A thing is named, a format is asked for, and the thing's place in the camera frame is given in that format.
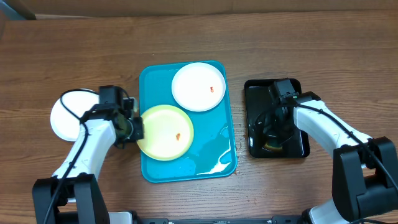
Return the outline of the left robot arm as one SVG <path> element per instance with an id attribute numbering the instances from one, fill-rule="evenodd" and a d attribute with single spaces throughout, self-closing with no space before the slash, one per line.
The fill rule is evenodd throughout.
<path id="1" fill-rule="evenodd" d="M 122 149 L 144 137 L 142 118 L 135 115 L 137 101 L 119 86 L 76 92 L 94 95 L 97 101 L 78 115 L 64 102 L 73 90 L 60 95 L 61 108 L 78 122 L 78 137 L 63 164 L 32 188 L 36 222 L 140 223 L 133 211 L 109 212 L 97 181 L 112 146 Z"/>

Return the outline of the yellow plate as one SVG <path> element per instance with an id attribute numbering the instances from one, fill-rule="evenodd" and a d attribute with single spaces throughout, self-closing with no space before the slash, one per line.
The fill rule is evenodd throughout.
<path id="1" fill-rule="evenodd" d="M 158 161 L 171 161 L 185 154 L 193 142 L 193 123 L 180 108 L 157 105 L 141 115 L 144 138 L 137 141 L 140 150 Z"/>

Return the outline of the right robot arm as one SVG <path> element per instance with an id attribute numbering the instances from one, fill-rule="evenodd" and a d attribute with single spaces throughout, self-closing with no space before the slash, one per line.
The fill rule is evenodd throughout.
<path id="1" fill-rule="evenodd" d="M 306 133 L 333 160 L 331 199 L 305 210 L 297 223 L 373 223 L 373 216 L 397 210 L 397 151 L 390 139 L 352 128 L 289 78 L 251 90 L 259 110 L 249 125 L 254 150 L 296 157 Z"/>

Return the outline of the yellow green sponge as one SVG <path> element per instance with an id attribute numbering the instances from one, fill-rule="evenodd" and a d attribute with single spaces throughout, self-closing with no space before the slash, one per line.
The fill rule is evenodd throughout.
<path id="1" fill-rule="evenodd" d="M 265 150 L 268 150 L 268 151 L 281 151 L 281 150 L 283 150 L 283 147 L 281 145 L 276 145 L 275 146 L 275 145 L 269 144 L 268 142 L 265 143 L 265 145 L 263 145 L 263 148 Z"/>

